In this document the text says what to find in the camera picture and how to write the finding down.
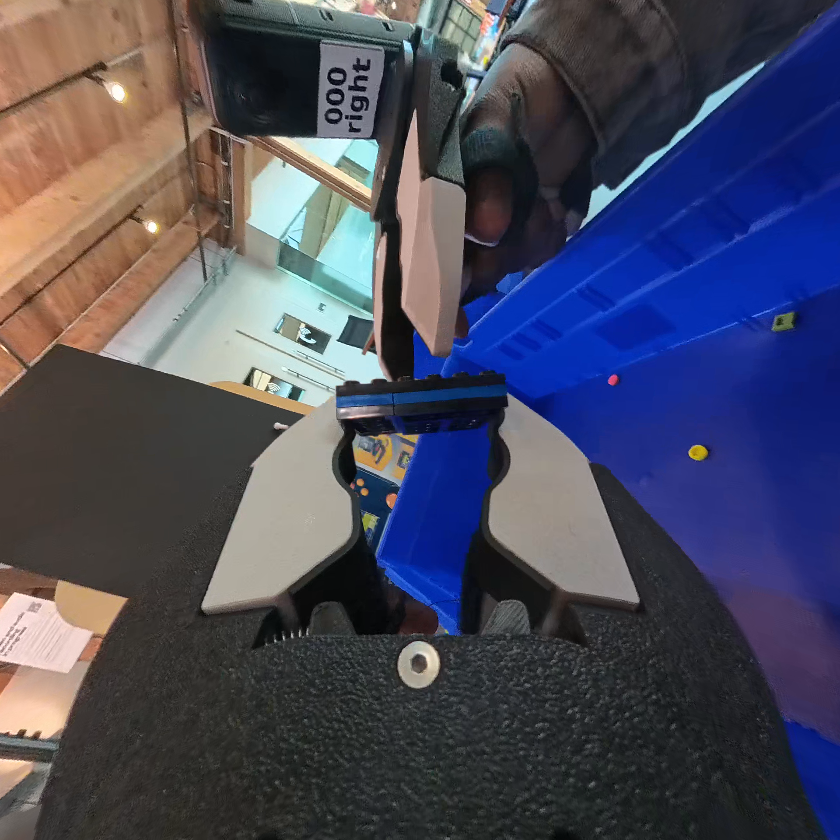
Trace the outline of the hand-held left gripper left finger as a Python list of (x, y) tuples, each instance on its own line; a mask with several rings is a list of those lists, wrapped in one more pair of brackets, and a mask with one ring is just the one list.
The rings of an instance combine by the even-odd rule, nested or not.
[(348, 443), (331, 397), (255, 460), (203, 598), (205, 615), (261, 607), (310, 614), (303, 588), (361, 533), (339, 469)]

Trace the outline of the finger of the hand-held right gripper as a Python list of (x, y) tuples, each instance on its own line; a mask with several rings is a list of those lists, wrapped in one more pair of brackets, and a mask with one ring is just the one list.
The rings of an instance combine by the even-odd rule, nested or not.
[(402, 306), (398, 232), (376, 232), (373, 264), (373, 347), (383, 375), (395, 382), (414, 373), (414, 327)]
[(453, 349), (462, 294), (466, 192), (421, 173), (417, 124), (411, 123), (396, 192), (401, 229), (402, 310), (428, 351)]

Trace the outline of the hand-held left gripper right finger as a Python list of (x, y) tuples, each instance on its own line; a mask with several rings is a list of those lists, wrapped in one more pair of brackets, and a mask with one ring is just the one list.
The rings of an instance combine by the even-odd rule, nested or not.
[(494, 430), (480, 533), (500, 557), (480, 587), (531, 613), (554, 603), (633, 611), (640, 599), (590, 461), (547, 419), (509, 401)]

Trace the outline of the black plate with coloured studs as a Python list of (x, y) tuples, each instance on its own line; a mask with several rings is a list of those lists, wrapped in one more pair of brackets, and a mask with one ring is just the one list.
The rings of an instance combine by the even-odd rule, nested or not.
[(505, 376), (494, 371), (347, 381), (335, 393), (338, 422), (366, 437), (470, 431), (493, 422), (507, 406)]

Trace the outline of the person's right hand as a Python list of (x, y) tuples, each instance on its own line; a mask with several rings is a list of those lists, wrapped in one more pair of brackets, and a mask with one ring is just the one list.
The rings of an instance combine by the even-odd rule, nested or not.
[(513, 272), (529, 273), (564, 248), (581, 223), (585, 198), (566, 206), (564, 189), (590, 171), (595, 139), (571, 90), (551, 64), (520, 44), (501, 51), (465, 115), (465, 132), (513, 129), (538, 174), (538, 193), (517, 243), (502, 243), (513, 222), (513, 175), (485, 168), (465, 180), (463, 303), (492, 292)]

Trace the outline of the blue and yellow toy box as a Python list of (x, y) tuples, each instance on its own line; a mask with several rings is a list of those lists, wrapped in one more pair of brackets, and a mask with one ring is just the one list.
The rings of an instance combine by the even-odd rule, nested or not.
[(351, 488), (360, 499), (364, 535), (377, 553), (388, 519), (396, 504), (419, 435), (357, 436), (353, 441), (356, 465)]

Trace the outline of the blue plastic bin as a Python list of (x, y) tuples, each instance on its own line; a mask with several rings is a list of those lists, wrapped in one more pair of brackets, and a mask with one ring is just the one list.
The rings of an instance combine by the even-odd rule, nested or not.
[[(838, 838), (838, 13), (716, 91), (600, 211), (588, 280), (675, 310), (613, 350), (596, 327), (537, 401), (708, 578), (756, 649), (802, 782)], [(795, 328), (773, 332), (779, 313)], [(621, 383), (609, 386), (609, 375)], [(705, 445), (709, 457), (688, 457)]]

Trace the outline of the tall black panel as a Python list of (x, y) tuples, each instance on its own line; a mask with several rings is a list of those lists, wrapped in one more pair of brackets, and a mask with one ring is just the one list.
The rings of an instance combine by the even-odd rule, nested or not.
[(54, 347), (2, 394), (2, 571), (137, 595), (275, 425), (306, 413)]

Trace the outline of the white printed paper sheet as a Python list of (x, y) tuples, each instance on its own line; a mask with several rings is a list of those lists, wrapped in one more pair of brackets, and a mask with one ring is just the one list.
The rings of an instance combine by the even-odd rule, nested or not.
[(50, 600), (11, 594), (1, 609), (1, 663), (67, 674), (93, 633), (69, 624)]

